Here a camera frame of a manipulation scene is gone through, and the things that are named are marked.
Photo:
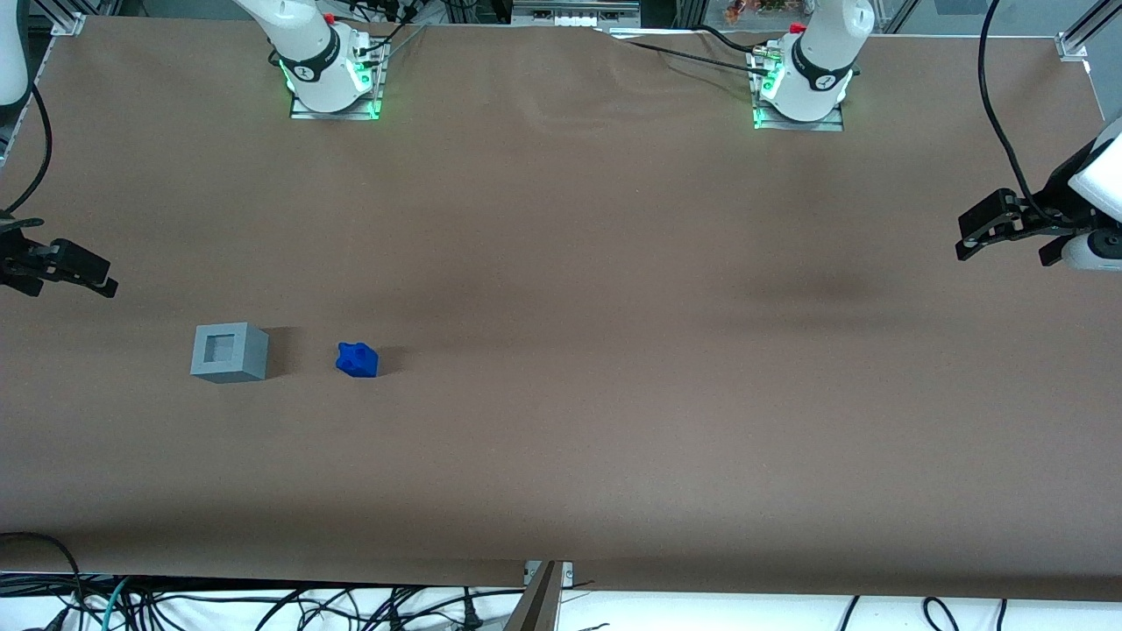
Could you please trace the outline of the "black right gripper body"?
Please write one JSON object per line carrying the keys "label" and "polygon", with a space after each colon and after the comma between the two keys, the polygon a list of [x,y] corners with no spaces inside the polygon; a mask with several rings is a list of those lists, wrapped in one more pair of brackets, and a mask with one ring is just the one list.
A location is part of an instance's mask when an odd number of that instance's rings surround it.
{"label": "black right gripper body", "polygon": [[27,238],[21,230],[1,235],[1,269],[4,273],[44,273],[53,268],[53,249]]}

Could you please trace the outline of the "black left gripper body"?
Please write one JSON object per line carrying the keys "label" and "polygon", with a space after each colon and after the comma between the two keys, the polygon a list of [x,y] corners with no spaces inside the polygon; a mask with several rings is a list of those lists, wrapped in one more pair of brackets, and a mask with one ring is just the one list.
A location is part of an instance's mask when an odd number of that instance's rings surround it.
{"label": "black left gripper body", "polygon": [[1091,223],[1091,204],[1069,185],[1069,180],[1089,159],[1093,150],[1080,149],[1063,161],[1048,177],[1041,191],[1033,193],[1037,209],[1026,196],[1006,188],[1002,191],[1002,214],[1011,214],[995,228],[1003,238],[1030,236],[1068,236]]}

